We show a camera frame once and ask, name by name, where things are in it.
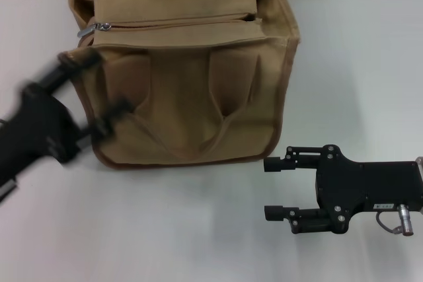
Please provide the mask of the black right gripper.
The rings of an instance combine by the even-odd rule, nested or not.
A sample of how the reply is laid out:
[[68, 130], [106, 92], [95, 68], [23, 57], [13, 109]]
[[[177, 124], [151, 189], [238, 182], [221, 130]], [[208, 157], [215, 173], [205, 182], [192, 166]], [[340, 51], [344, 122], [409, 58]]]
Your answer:
[[287, 220], [293, 234], [345, 233], [351, 218], [363, 212], [409, 211], [423, 208], [423, 177], [414, 161], [355, 162], [336, 145], [288, 146], [284, 157], [266, 157], [265, 172], [317, 171], [317, 202], [321, 209], [281, 205], [264, 207], [267, 221]]

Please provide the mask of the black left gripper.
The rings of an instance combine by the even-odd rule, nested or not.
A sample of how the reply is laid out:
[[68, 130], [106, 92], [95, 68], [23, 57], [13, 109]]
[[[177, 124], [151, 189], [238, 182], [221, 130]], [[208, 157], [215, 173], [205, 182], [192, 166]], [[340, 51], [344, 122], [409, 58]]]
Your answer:
[[23, 88], [17, 111], [0, 127], [0, 190], [15, 189], [18, 174], [43, 157], [63, 164], [80, 151], [102, 143], [115, 134], [114, 123], [133, 112], [134, 106], [121, 98], [99, 117], [79, 127], [54, 97], [67, 81], [100, 62], [97, 51], [81, 55], [61, 53], [38, 83]]

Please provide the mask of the silver metal zipper pull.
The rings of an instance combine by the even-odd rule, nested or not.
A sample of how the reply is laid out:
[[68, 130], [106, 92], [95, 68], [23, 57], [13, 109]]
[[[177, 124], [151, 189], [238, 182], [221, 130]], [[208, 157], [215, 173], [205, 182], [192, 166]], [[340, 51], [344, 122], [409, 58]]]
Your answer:
[[84, 36], [88, 36], [89, 34], [92, 34], [96, 30], [107, 31], [107, 30], [110, 30], [111, 28], [112, 28], [112, 25], [109, 23], [96, 22], [96, 23], [88, 25], [85, 29], [80, 30], [77, 33], [77, 37], [82, 38]]

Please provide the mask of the khaki canvas food bag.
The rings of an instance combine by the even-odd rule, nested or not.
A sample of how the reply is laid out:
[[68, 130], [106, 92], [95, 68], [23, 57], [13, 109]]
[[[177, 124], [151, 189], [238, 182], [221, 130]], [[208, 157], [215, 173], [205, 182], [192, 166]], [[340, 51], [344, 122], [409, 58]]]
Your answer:
[[71, 55], [103, 62], [73, 85], [88, 119], [119, 98], [133, 106], [96, 145], [113, 168], [195, 166], [267, 157], [280, 139], [300, 42], [288, 0], [68, 0]]

